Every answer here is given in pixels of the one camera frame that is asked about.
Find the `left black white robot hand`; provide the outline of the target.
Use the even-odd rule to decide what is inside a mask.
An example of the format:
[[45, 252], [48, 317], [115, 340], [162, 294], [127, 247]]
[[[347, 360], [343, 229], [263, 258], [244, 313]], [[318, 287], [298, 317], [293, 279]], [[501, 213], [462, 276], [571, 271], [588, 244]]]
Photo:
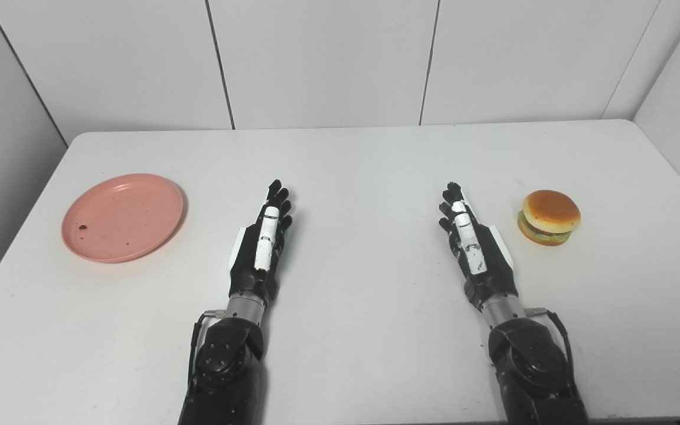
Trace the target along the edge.
[[276, 179], [268, 187], [257, 220], [248, 226], [230, 268], [229, 295], [249, 292], [270, 303], [278, 293], [276, 269], [292, 225], [289, 189]]

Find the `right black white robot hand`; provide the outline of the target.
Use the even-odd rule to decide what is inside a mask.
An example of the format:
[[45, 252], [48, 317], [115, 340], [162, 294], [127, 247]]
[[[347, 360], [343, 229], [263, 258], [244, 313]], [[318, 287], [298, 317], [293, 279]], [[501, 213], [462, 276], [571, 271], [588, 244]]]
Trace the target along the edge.
[[442, 197], [438, 224], [464, 275], [467, 300], [481, 310], [494, 296], [517, 297], [513, 268], [499, 234], [480, 223], [455, 181], [447, 184]]

